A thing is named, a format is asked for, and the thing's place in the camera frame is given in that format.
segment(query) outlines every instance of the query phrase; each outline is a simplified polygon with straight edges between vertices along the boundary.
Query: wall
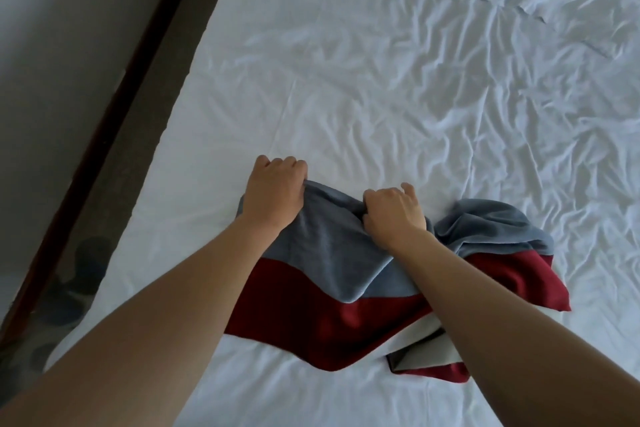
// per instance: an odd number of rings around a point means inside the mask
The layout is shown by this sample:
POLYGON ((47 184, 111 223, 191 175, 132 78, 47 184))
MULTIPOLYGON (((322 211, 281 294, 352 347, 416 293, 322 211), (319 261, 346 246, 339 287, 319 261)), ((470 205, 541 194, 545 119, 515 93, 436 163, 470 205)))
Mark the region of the wall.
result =
POLYGON ((159 0, 0 0, 0 320, 159 0))

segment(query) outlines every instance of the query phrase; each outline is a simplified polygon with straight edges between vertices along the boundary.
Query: mattress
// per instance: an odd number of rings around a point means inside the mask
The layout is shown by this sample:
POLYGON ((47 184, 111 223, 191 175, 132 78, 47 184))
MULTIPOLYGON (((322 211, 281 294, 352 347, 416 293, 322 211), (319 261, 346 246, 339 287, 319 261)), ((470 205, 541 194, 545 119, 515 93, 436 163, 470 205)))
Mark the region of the mattress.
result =
MULTIPOLYGON (((639 0, 219 0, 91 309, 49 365, 234 218, 255 156, 362 196, 513 204, 557 320, 640 377, 639 0)), ((338 372, 224 336, 177 426, 499 425, 473 381, 338 372)))

